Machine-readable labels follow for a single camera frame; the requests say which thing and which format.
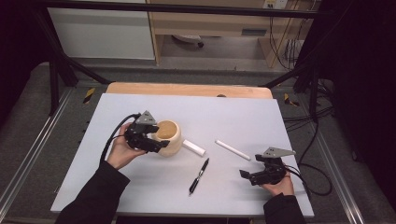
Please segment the pen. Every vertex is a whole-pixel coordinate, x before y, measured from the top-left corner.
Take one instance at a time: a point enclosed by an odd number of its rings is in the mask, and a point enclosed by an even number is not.
[[[202,166],[201,171],[199,172],[198,176],[194,179],[194,182],[192,182],[192,185],[190,187],[190,195],[192,195],[192,193],[195,190],[195,187],[197,187],[199,178],[201,178],[208,163],[209,163],[209,158],[207,158],[207,160],[205,161],[204,165]]]

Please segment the black sweater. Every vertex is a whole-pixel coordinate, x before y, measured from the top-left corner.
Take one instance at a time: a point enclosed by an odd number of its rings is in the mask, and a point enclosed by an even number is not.
[[[77,198],[67,205],[56,224],[111,223],[119,206],[120,196],[130,180],[103,162]],[[295,196],[279,194],[263,207],[266,223],[305,223]]]

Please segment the white cylinder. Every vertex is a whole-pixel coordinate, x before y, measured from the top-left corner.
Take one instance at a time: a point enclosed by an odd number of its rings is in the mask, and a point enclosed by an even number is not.
[[[245,160],[250,161],[250,157],[247,154],[245,154],[245,153],[243,153],[243,152],[241,152],[241,151],[239,151],[239,150],[237,150],[237,149],[235,149],[233,147],[228,146],[227,144],[221,142],[220,140],[216,140],[215,143],[218,144],[221,147],[224,147],[224,148],[230,150],[231,152],[233,152],[236,155],[244,158]]]
[[[195,152],[196,154],[200,155],[201,157],[204,156],[205,150],[201,147],[198,147],[194,143],[190,142],[189,140],[185,139],[183,141],[183,147],[188,148],[189,150]]]

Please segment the human hand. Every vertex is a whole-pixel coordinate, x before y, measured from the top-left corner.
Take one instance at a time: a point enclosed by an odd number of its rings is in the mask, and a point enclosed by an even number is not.
[[[119,135],[121,136],[114,139],[113,147],[111,148],[110,154],[107,158],[107,162],[117,170],[126,166],[134,158],[146,154],[145,150],[134,149],[128,146],[123,135],[130,124],[131,123],[127,123],[120,127]]]
[[[285,176],[279,183],[277,184],[263,184],[261,185],[263,189],[268,189],[272,196],[276,196],[280,193],[283,193],[284,195],[294,195],[294,188],[293,188],[293,183],[291,182],[290,178],[290,172],[287,171]]]

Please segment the white table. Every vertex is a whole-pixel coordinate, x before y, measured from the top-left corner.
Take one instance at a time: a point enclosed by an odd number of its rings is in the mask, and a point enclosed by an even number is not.
[[[268,147],[291,150],[276,100],[103,94],[76,157],[55,199],[52,212],[71,203],[98,167],[107,138],[130,114],[148,110],[157,120],[176,121],[184,138],[206,150],[203,158],[186,148],[164,158],[149,153],[120,171],[131,179],[120,198],[118,213],[134,216],[262,216],[271,195],[240,177],[239,170],[259,172],[254,160]],[[215,144],[215,139],[243,151],[247,161]],[[195,192],[189,187],[206,158],[210,162]],[[294,156],[284,157],[297,167]],[[301,181],[292,176],[305,217],[314,215]]]

